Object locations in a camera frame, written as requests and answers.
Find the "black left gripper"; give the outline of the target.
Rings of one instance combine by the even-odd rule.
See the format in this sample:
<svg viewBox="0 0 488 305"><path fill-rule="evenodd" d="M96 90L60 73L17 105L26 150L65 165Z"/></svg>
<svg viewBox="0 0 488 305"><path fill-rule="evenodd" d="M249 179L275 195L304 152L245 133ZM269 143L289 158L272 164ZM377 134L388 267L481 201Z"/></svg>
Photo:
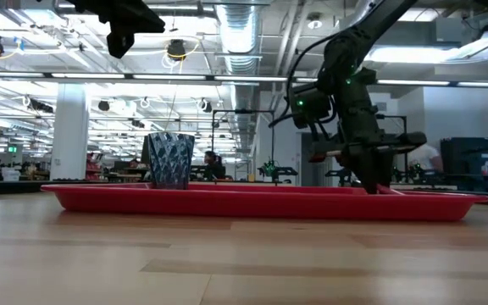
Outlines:
<svg viewBox="0 0 488 305"><path fill-rule="evenodd" d="M165 22L142 0L67 0L79 13L96 14L102 23L108 21L109 54L122 58L135 42L134 33L164 33Z"/></svg>

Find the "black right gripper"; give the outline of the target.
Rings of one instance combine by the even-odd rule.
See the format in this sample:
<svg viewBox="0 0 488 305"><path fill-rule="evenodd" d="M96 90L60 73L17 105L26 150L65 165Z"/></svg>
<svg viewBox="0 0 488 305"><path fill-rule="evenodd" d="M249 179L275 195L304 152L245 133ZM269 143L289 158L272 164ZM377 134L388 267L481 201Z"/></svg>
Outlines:
<svg viewBox="0 0 488 305"><path fill-rule="evenodd" d="M393 170L391 159L373 160L369 154L408 153L427 142L422 132L389 135L378 125L378 109L372 104L368 86L376 82L376 72L361 69L349 75L335 75L323 71L316 87L335 103L338 133L331 140L323 140L313 147L313 162L340 156L342 167L350 169L368 194L376 194L377 185L389 187Z"/></svg>

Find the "blue faceted cup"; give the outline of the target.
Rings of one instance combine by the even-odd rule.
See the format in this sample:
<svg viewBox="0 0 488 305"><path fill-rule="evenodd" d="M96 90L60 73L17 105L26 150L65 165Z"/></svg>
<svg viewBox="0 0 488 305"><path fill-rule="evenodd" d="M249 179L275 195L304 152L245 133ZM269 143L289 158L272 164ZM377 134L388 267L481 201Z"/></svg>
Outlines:
<svg viewBox="0 0 488 305"><path fill-rule="evenodd" d="M158 189L188 188L195 137L156 132L147 136L152 183Z"/></svg>

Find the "red plastic tray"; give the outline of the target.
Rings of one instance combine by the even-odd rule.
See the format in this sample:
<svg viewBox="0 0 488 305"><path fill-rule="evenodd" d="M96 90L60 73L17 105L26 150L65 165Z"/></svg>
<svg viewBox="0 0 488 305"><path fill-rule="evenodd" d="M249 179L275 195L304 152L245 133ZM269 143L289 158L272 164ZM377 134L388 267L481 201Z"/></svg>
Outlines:
<svg viewBox="0 0 488 305"><path fill-rule="evenodd" d="M185 190L150 183L44 185L73 212L233 218L459 221L487 196L427 191L368 194L356 187L191 184Z"/></svg>

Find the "person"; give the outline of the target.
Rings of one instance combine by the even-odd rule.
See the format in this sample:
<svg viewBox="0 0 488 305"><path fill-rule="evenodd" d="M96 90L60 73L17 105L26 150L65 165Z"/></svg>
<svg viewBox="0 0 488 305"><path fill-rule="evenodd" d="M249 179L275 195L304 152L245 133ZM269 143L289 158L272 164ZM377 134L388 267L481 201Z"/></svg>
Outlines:
<svg viewBox="0 0 488 305"><path fill-rule="evenodd" d="M432 146L424 144L408 154L408 164L418 165L423 170L443 171L443 162L440 153Z"/></svg>
<svg viewBox="0 0 488 305"><path fill-rule="evenodd" d="M223 180L225 178L225 167L222 158L214 151L206 151L204 154L205 178L207 180Z"/></svg>

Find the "black cabinet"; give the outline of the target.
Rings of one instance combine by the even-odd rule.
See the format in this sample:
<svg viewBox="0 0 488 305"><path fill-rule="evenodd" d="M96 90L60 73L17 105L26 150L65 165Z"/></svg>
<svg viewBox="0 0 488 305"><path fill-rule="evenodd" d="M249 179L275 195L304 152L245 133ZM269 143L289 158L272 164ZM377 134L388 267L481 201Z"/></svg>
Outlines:
<svg viewBox="0 0 488 305"><path fill-rule="evenodd" d="M445 174L488 175L488 138L444 138L440 149Z"/></svg>

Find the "white pillar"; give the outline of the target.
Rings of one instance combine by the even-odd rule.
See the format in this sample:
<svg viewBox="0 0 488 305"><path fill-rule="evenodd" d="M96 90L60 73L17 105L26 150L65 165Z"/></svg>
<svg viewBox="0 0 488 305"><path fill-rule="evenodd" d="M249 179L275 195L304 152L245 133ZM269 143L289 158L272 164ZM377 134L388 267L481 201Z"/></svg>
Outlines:
<svg viewBox="0 0 488 305"><path fill-rule="evenodd" d="M50 180L83 180L91 99L83 84L61 83L55 111Z"/></svg>

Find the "red bin rack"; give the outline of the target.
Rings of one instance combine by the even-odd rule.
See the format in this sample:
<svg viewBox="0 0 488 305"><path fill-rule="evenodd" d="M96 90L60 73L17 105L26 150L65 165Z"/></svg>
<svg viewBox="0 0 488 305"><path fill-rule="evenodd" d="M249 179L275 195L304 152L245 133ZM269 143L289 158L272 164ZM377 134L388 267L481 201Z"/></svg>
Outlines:
<svg viewBox="0 0 488 305"><path fill-rule="evenodd" d="M86 155L86 180L100 181L102 179L102 158L103 155L99 152L89 152Z"/></svg>

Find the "black gantry frame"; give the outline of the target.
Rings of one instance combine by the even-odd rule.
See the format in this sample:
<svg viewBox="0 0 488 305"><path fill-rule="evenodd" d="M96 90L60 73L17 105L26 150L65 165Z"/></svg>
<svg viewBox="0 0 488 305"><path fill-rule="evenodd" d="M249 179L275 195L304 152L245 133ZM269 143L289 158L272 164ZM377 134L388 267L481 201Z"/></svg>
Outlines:
<svg viewBox="0 0 488 305"><path fill-rule="evenodd" d="M275 156L275 132L266 127L274 116L272 110L246 108L212 112L209 149L229 158L235 180L263 182L258 167Z"/></svg>
<svg viewBox="0 0 488 305"><path fill-rule="evenodd" d="M407 117L401 115L377 114L379 127L387 134L398 136L407 132ZM392 165L391 181L393 183L403 183L407 178L405 172L408 166L407 154L398 154L394 157Z"/></svg>

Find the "silver ventilation duct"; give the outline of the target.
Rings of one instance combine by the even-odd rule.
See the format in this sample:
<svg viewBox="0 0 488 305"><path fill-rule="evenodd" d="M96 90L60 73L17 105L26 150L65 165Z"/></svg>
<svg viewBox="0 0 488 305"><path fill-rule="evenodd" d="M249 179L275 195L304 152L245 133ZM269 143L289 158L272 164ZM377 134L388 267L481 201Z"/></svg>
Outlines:
<svg viewBox="0 0 488 305"><path fill-rule="evenodd" d="M219 20L219 36L225 57L226 74L254 76L258 73L258 35L261 25L259 9L255 6L222 4L215 6ZM230 91L234 110L254 110L258 88L233 85Z"/></svg>

